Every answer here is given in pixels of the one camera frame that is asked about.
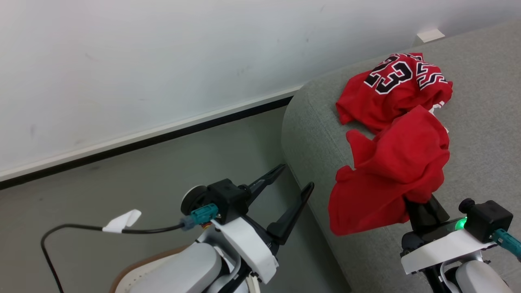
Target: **cable connector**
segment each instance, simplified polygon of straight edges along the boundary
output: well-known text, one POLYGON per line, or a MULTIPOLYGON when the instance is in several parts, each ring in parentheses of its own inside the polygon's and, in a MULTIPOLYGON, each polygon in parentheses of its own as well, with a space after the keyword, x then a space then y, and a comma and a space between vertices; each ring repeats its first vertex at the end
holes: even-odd
POLYGON ((196 225, 208 223, 211 220, 217 218, 218 214, 219 210, 215 204, 207 204, 197 210, 192 211, 189 216, 182 218, 181 222, 184 224, 182 229, 183 231, 187 231, 196 225))
POLYGON ((521 242, 519 242, 519 240, 514 236, 510 235, 504 229, 497 229, 494 234, 492 234, 492 240, 502 248, 510 251, 519 261, 521 261, 521 242))

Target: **sofa cushion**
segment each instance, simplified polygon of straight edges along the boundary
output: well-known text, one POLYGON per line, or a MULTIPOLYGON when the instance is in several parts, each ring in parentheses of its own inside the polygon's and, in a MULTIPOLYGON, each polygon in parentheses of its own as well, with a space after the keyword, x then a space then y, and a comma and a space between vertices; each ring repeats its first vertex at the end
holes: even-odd
MULTIPOLYGON (((452 99, 435 111, 449 130, 451 158, 435 193, 452 218, 464 198, 497 201, 514 214, 510 232, 521 238, 521 21, 508 22, 413 48, 454 82, 452 99)), ((354 75, 387 56, 361 62, 306 84, 288 105, 282 148, 299 184, 315 182, 310 206, 354 292, 429 292, 424 277, 405 275, 396 224, 337 237, 329 230, 328 200, 336 171, 353 166, 345 133, 359 123, 339 122, 335 102, 354 75)), ((509 252, 483 253, 514 292, 521 291, 521 264, 509 252)))

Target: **black cable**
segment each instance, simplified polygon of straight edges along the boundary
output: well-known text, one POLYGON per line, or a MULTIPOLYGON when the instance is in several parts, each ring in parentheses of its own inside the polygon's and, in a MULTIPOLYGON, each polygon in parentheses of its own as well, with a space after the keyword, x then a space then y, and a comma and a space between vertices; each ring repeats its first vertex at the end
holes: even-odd
MULTIPOLYGON (((184 227, 184 223, 170 226, 166 228, 159 228, 159 229, 150 229, 150 230, 132 230, 132 229, 123 229, 121 233, 123 234, 155 234, 155 233, 162 233, 162 232, 168 232, 172 230, 176 230, 179 228, 184 227)), ((45 248, 45 239, 47 237, 63 228, 76 228, 76 229, 83 229, 83 230, 94 230, 94 231, 103 231, 103 227, 96 227, 96 226, 89 226, 89 225, 79 225, 79 224, 63 224, 59 225, 57 227, 52 228, 51 230, 47 231, 43 236, 42 240, 40 240, 40 246, 43 251, 43 255, 45 256, 45 260, 47 261, 47 265, 49 265, 49 268, 51 269, 51 272, 54 276, 54 281, 56 282, 56 286, 58 286, 58 290, 60 293, 64 293, 64 290, 61 286, 60 279, 58 278, 58 274, 56 273, 56 270, 54 269, 53 263, 51 262, 51 258, 49 258, 49 253, 47 253, 47 249, 45 248)))

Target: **red shirt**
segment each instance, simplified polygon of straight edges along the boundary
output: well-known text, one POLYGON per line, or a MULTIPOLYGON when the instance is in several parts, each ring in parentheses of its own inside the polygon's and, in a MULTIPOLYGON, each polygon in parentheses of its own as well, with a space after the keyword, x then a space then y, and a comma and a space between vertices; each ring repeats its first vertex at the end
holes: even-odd
POLYGON ((378 133, 417 105, 441 107, 452 95, 439 67, 422 53, 392 54, 371 71, 351 78, 337 102, 340 122, 358 120, 378 133))
POLYGON ((395 119, 373 140, 358 130, 346 136, 356 170, 345 166, 337 172, 328 206, 336 235, 405 223, 403 197, 426 203, 443 183, 449 136, 422 106, 395 119))

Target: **black baseboard trim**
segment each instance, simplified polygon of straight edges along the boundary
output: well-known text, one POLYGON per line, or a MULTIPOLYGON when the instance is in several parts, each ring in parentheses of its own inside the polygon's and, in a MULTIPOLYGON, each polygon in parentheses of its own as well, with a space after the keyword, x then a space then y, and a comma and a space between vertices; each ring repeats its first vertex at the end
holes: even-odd
POLYGON ((134 142, 134 143, 129 143, 127 145, 119 146, 117 148, 114 148, 114 149, 111 149, 111 150, 108 150, 108 151, 104 151, 104 152, 100 152, 100 153, 93 154, 93 155, 90 155, 90 156, 86 156, 86 157, 83 157, 83 158, 79 158, 79 159, 76 159, 76 160, 73 160, 73 161, 70 161, 70 162, 59 164, 59 165, 56 165, 56 166, 53 166, 53 167, 49 167, 49 168, 46 168, 46 169, 43 169, 43 170, 40 170, 40 171, 35 171, 35 172, 29 173, 29 174, 25 174, 25 175, 22 175, 22 176, 18 176, 18 177, 12 178, 12 179, 7 179, 7 180, 4 180, 4 181, 0 182, 0 190, 6 189, 6 188, 9 188, 9 187, 13 187, 13 186, 16 186, 16 185, 24 184, 26 182, 30 182, 30 181, 33 181, 33 180, 36 180, 36 179, 47 177, 47 176, 50 176, 50 175, 53 175, 53 174, 57 174, 57 173, 60 173, 60 172, 63 172, 63 171, 67 171, 67 170, 70 170, 70 169, 74 169, 74 168, 77 168, 77 167, 80 167, 80 166, 91 164, 91 163, 94 163, 94 162, 97 162, 97 161, 101 161, 101 160, 104 160, 106 158, 110 158, 110 157, 113 157, 113 156, 121 155, 121 154, 128 153, 128 152, 132 152, 132 151, 135 151, 135 150, 138 150, 138 149, 146 148, 146 147, 149 147, 151 145, 155 145, 155 144, 158 144, 158 143, 169 141, 169 140, 174 139, 174 138, 178 138, 178 137, 182 137, 182 136, 185 136, 185 135, 189 135, 191 133, 195 133, 195 132, 198 132, 198 131, 201 131, 201 130, 205 130, 205 129, 208 129, 208 128, 211 128, 211 127, 219 126, 219 125, 222 125, 222 124, 225 124, 225 123, 228 123, 228 122, 232 122, 232 121, 240 120, 240 119, 243 119, 243 118, 246 118, 246 117, 249 117, 249 116, 257 115, 257 114, 260 114, 260 113, 263 113, 263 112, 266 112, 266 111, 269 111, 269 110, 273 110, 273 109, 277 109, 277 108, 280 108, 280 107, 284 107, 284 106, 289 104, 291 98, 293 98, 293 97, 291 96, 291 97, 287 97, 287 98, 284 98, 284 99, 280 99, 280 100, 277 100, 277 101, 274 101, 274 102, 271 102, 271 103, 267 103, 267 104, 260 105, 260 106, 257 106, 257 107, 253 107, 253 108, 250 108, 250 109, 246 109, 246 110, 243 110, 243 111, 240 111, 240 112, 237 112, 237 113, 233 113, 233 114, 230 114, 230 115, 227 115, 227 116, 223 116, 221 118, 213 119, 213 120, 210 120, 210 121, 207 121, 207 122, 199 123, 197 125, 193 125, 193 126, 190 126, 190 127, 186 127, 186 128, 183 128, 183 129, 179 129, 179 130, 176 130, 176 131, 165 133, 163 135, 159 135, 159 136, 156 136, 156 137, 144 139, 144 140, 137 141, 137 142, 134 142))

